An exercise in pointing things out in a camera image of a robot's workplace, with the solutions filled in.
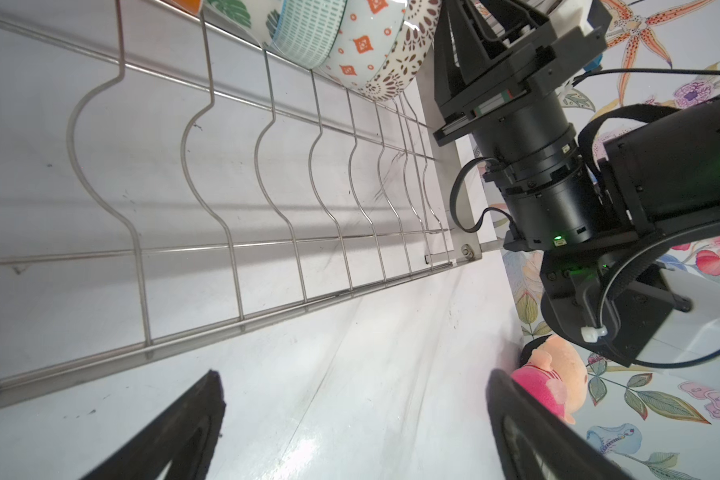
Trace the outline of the stainless steel dish rack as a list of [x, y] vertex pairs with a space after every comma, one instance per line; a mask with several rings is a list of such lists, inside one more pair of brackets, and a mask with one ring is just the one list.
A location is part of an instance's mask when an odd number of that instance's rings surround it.
[[165, 1], [0, 1], [0, 409], [480, 258], [431, 90]]

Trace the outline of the pale green bowl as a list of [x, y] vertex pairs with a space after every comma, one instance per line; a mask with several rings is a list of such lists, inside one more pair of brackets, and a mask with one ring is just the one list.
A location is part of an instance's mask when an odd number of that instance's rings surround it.
[[346, 9], [343, 0], [290, 0], [268, 13], [270, 49], [309, 70], [329, 56]]

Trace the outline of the green geometric pattern bowl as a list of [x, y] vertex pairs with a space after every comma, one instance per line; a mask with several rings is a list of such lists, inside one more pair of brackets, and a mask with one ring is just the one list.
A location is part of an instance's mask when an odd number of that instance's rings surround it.
[[333, 47], [318, 71], [359, 91], [378, 73], [407, 11], [405, 0], [348, 0]]

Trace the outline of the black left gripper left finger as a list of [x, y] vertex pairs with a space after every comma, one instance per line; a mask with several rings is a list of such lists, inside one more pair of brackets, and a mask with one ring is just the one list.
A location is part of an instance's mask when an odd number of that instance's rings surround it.
[[87, 479], [204, 479], [226, 404], [220, 374], [210, 370]]

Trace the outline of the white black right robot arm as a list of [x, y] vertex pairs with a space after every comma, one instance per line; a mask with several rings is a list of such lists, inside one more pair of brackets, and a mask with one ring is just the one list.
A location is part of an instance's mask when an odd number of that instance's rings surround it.
[[476, 164], [505, 201], [509, 251], [543, 255], [542, 314], [550, 328], [622, 365], [667, 317], [688, 312], [660, 257], [720, 235], [720, 95], [678, 109], [611, 112], [637, 128], [593, 145], [603, 119], [576, 129], [565, 82], [598, 75], [611, 15], [599, 1], [543, 13], [523, 1], [447, 1], [434, 39], [434, 95], [446, 145], [471, 136]]

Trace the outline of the green leaf pattern bowl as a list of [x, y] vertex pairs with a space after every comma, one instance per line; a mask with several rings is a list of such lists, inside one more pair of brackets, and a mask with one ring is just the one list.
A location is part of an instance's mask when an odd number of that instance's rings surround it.
[[268, 48], [278, 27], [281, 0], [205, 0], [204, 6], [244, 30]]

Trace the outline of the white lattice pattern bowl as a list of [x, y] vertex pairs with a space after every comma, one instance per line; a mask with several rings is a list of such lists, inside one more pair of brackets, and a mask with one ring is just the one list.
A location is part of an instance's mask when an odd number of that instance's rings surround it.
[[375, 101], [387, 101], [405, 90], [421, 69], [434, 42], [442, 4], [441, 0], [408, 2], [392, 49], [379, 72], [360, 89], [362, 95]]

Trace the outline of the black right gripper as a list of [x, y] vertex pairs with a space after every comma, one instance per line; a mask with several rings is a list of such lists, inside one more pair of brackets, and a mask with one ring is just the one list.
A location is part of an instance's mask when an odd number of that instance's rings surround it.
[[438, 145], [553, 94], [606, 49], [611, 16], [599, 1], [562, 1], [545, 14], [524, 1], [446, 1], [434, 40]]

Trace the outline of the white bowl orange outside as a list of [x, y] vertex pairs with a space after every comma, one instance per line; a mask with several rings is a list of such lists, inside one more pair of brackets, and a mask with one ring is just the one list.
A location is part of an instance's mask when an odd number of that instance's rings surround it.
[[203, 8], [202, 0], [165, 0], [165, 2], [193, 16], [198, 16]]

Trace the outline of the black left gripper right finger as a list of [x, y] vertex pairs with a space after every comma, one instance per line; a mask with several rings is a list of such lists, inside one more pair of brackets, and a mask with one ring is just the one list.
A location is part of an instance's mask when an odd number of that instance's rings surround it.
[[492, 371], [488, 379], [487, 411], [506, 479], [629, 477], [503, 370]]

